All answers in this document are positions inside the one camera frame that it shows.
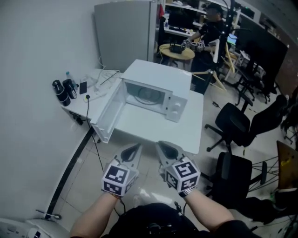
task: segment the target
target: microwave knob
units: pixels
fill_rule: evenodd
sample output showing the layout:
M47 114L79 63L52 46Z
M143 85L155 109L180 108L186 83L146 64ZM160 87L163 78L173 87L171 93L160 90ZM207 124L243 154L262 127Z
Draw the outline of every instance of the microwave knob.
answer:
M174 113L174 114L178 114L178 111L179 111L179 109L180 109L180 107L181 107L181 104L180 103L175 103L174 105L173 105L173 107L172 107L172 113Z

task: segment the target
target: computer monitor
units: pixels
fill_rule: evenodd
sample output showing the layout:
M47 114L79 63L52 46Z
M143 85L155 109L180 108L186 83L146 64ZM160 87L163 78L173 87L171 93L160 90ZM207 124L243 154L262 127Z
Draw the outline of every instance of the computer monitor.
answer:
M178 28L193 28L193 19L186 14L172 12L169 15L169 25L176 26Z
M241 28L250 29L250 31L238 31L236 48L244 50L266 73L270 73L275 78L288 47L252 20L242 18Z
M236 45L236 41L237 41L237 36L235 36L233 34L229 34L228 43L230 43L232 45Z

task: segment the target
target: wrist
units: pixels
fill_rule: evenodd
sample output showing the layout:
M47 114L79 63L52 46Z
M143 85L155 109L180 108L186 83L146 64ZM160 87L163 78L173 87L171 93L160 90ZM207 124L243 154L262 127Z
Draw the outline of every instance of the wrist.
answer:
M120 200L121 199L121 197L119 197L119 196L117 196L117 195L115 195L115 194L113 194L113 193L110 193L110 192L104 192L107 196L109 196L110 197L110 199L114 199L114 200Z
M186 190L184 190L183 192L179 193L179 196L182 198L186 198L188 195L191 194L191 192L195 189L196 187L192 187L192 188L188 188Z

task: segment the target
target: smartphone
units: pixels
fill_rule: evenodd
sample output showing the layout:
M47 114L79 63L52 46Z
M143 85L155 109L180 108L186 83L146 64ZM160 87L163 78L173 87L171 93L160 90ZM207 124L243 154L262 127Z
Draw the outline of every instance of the smartphone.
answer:
M80 83L80 94L84 94L87 92L87 82Z

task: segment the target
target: microwave door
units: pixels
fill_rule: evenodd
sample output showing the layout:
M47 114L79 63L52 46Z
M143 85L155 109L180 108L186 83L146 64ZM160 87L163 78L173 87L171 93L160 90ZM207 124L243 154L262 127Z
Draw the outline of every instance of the microwave door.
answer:
M122 79L117 79L102 98L90 123L102 142L108 143L126 103L126 90Z

